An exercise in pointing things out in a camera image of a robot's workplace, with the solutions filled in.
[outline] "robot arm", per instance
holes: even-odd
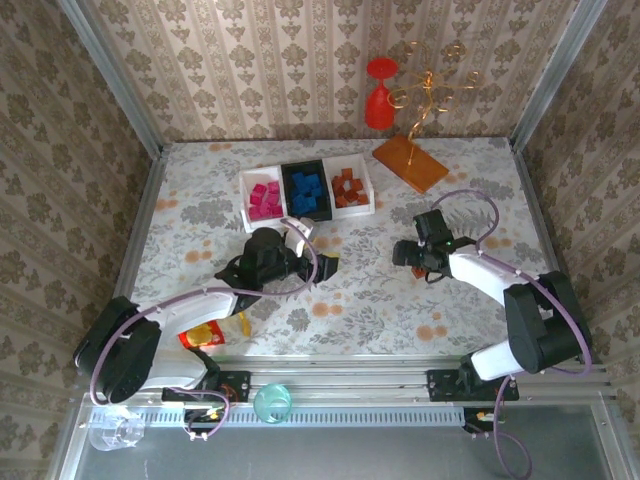
[[[581,353],[560,312],[528,281],[480,255],[474,240],[454,239],[440,210],[417,215],[414,222],[420,241],[397,242],[395,265],[422,270],[429,284],[444,278],[461,280],[505,307],[508,339],[463,358],[460,377],[467,389],[522,371],[537,373]],[[431,275],[439,276],[430,279]],[[567,276],[550,272],[531,277],[565,307],[590,346],[591,336]]]
[[[307,239],[312,223],[287,219]],[[290,231],[281,235],[271,228],[259,228],[247,240],[242,255],[232,259],[203,285],[261,292],[274,280],[297,274],[307,282],[313,271],[312,262],[303,255],[304,240]],[[338,259],[317,255],[314,283],[330,278],[338,267]],[[199,349],[185,349],[178,335],[210,320],[226,318],[242,312],[260,297],[231,292],[200,296],[181,295],[171,307],[146,315],[133,324],[110,350],[100,370],[97,390],[118,403],[142,389],[161,387],[205,388],[217,390],[218,365]],[[136,305],[125,297],[112,299],[100,313],[74,353],[76,366],[92,375],[98,356],[114,332],[148,305]]]

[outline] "clear plastic cup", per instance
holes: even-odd
[[[144,436],[144,420],[123,406],[109,406],[102,421],[89,426],[89,441],[97,450],[108,452],[135,447]]]

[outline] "floral tablecloth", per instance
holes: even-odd
[[[533,220],[505,139],[424,139],[418,144],[450,169],[419,195],[375,160],[384,140],[186,143],[171,147],[166,177],[146,240],[133,300],[161,299],[199,286],[242,253],[238,172],[247,168],[362,152],[375,190],[376,213],[317,224],[320,252],[340,254],[338,273],[311,291],[261,299],[248,311],[253,332],[227,326],[231,355],[433,354],[458,355],[506,338],[504,313],[477,289],[446,279],[416,280],[391,264],[400,239],[416,239],[412,217],[453,189],[491,195],[501,223],[486,248],[530,271],[545,268]],[[490,207],[475,198],[445,200],[455,234],[477,238]],[[270,284],[290,290],[297,277]]]

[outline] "wooden base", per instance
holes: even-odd
[[[411,149],[413,158],[409,165]],[[418,193],[424,193],[449,173],[449,169],[404,135],[396,135],[373,151],[373,156],[407,182]]]

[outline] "patterned wallpaper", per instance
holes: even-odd
[[[407,62],[422,40],[468,55],[454,79],[481,71],[429,136],[508,136],[577,0],[86,0],[165,142],[240,138],[372,138],[364,107],[369,60]],[[401,84],[412,81],[406,75]],[[408,130],[400,115],[397,128]]]
[[[542,206],[640,450],[640,1],[609,0],[528,145]]]
[[[0,0],[0,478],[46,473],[148,168],[56,3]]]

